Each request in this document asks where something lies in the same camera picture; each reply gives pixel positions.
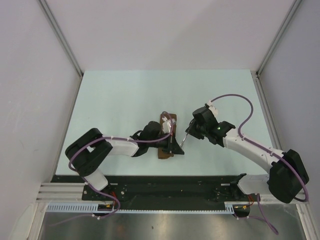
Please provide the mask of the brown cloth napkin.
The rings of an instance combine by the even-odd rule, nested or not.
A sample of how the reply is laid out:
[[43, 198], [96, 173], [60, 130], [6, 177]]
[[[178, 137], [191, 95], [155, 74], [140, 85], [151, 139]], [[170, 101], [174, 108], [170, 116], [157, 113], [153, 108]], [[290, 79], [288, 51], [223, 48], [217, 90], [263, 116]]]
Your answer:
[[[167, 135], [171, 131], [172, 123], [173, 123], [173, 132], [176, 133], [176, 125], [177, 125], [177, 115], [170, 113], [168, 114], [161, 114], [159, 123], [161, 126], [161, 134]], [[159, 148], [157, 152], [157, 157], [160, 160], [166, 160], [168, 158], [174, 157], [172, 152], [166, 153], [163, 151], [163, 148]]]

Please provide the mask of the silver ornate spoon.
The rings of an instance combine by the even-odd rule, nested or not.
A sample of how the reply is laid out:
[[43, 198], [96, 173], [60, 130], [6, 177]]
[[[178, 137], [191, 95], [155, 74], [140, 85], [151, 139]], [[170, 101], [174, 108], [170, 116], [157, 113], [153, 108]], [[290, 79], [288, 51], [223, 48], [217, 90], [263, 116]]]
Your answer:
[[184, 143], [185, 143], [185, 141], [186, 141], [186, 139], [187, 139], [187, 137], [188, 137], [188, 133], [186, 133], [186, 135], [185, 135], [185, 137], [183, 138], [183, 140], [181, 141], [181, 143], [180, 143], [180, 147], [182, 148], [183, 147], [183, 145], [184, 145]]

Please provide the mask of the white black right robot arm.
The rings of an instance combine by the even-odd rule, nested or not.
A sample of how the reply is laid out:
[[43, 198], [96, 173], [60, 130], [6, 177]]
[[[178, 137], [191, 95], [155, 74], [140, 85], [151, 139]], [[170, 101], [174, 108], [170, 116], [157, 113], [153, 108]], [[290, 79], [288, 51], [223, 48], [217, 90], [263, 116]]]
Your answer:
[[282, 203], [289, 204], [308, 183], [309, 177], [301, 157], [294, 150], [284, 152], [240, 135], [233, 124], [218, 122], [211, 106], [198, 108], [192, 116], [186, 133], [235, 151], [266, 172], [262, 175], [243, 173], [236, 177], [230, 188], [230, 194], [235, 200], [242, 201], [251, 194], [271, 194]]

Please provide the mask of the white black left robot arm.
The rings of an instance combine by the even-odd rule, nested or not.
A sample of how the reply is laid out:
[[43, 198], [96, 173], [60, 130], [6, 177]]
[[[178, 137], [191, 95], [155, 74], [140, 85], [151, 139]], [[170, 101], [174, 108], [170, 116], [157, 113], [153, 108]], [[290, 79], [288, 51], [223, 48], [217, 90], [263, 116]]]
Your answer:
[[105, 200], [111, 193], [107, 178], [99, 170], [105, 158], [118, 155], [140, 157], [150, 148], [160, 149], [164, 154], [185, 154], [172, 127], [165, 131], [160, 123], [150, 121], [127, 138], [103, 136], [97, 128], [92, 128], [68, 146], [65, 155], [70, 169], [93, 187], [93, 194], [98, 199]]

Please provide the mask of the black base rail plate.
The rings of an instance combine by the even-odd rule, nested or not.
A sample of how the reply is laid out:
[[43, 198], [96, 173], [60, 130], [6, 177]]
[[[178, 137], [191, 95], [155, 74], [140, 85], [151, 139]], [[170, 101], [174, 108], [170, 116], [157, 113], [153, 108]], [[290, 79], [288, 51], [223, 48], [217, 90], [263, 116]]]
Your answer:
[[108, 176], [108, 186], [95, 192], [81, 191], [83, 201], [110, 201], [115, 197], [125, 210], [221, 210], [224, 203], [246, 203], [232, 182], [235, 175], [223, 176]]

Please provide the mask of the aluminium side rail profile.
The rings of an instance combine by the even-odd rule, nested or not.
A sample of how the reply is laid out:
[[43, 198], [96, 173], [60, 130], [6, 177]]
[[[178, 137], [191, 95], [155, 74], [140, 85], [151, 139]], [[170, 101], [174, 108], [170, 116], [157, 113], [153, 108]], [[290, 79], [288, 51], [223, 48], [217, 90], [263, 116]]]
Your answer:
[[309, 177], [300, 155], [292, 149], [286, 153], [276, 153], [274, 150], [272, 155], [276, 160], [270, 172], [271, 192], [277, 200], [296, 205], [306, 238], [318, 240], [320, 229], [311, 212], [309, 193], [305, 185]]

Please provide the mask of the right aluminium frame post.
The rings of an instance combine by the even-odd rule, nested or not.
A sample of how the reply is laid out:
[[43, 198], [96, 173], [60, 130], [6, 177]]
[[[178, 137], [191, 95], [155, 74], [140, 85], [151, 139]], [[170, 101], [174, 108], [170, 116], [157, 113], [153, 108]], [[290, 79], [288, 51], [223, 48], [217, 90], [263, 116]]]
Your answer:
[[255, 74], [258, 78], [261, 77], [261, 74], [263, 73], [264, 69], [266, 68], [268, 62], [271, 60], [278, 45], [280, 44], [281, 40], [285, 36], [286, 31], [289, 29], [289, 26], [291, 25], [295, 15], [299, 11], [299, 8], [302, 6], [303, 3], [304, 3], [304, 0], [294, 0], [292, 2], [288, 12], [286, 13], [282, 23], [280, 24], [279, 29], [277, 30], [273, 40], [271, 41], [271, 44], [268, 47], [267, 52], [265, 53], [257, 70], [255, 71]]

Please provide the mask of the aluminium frame post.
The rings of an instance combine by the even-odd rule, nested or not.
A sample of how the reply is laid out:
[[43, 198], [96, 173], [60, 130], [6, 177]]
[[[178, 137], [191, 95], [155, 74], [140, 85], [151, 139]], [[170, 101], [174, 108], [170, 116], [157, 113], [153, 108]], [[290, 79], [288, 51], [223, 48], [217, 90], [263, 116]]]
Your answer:
[[37, 3], [42, 10], [45, 18], [47, 19], [54, 35], [56, 36], [57, 40], [59, 41], [60, 46], [62, 47], [66, 57], [70, 61], [73, 69], [77, 73], [77, 75], [82, 78], [84, 76], [84, 71], [81, 69], [81, 66], [76, 59], [76, 56], [67, 40], [65, 37], [65, 34], [63, 33], [50, 5], [46, 0], [37, 0]]
[[277, 30], [273, 40], [271, 41], [271, 44], [268, 47], [267, 52], [265, 53], [257, 70], [255, 71], [255, 74], [258, 78], [261, 77], [261, 74], [263, 73], [264, 69], [266, 68], [268, 62], [271, 60], [278, 45], [280, 44], [281, 40], [285, 36], [286, 31], [289, 29], [289, 26], [291, 25], [295, 15], [299, 11], [299, 8], [302, 6], [303, 3], [304, 3], [304, 0], [294, 0], [292, 2], [288, 12], [286, 13], [282, 23], [280, 24], [279, 29]]

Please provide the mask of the left aluminium frame post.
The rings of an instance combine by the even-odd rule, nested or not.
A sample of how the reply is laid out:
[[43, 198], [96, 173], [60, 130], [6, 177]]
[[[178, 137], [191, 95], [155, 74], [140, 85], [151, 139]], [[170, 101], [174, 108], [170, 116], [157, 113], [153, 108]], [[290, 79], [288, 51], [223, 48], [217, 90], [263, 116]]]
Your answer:
[[84, 76], [84, 71], [81, 69], [81, 66], [76, 59], [76, 56], [67, 40], [65, 37], [65, 34], [63, 33], [50, 5], [46, 0], [37, 0], [37, 3], [42, 10], [45, 18], [47, 19], [54, 35], [56, 36], [57, 40], [59, 41], [60, 46], [62, 47], [66, 57], [70, 61], [73, 69], [77, 73], [77, 75], [82, 78]]

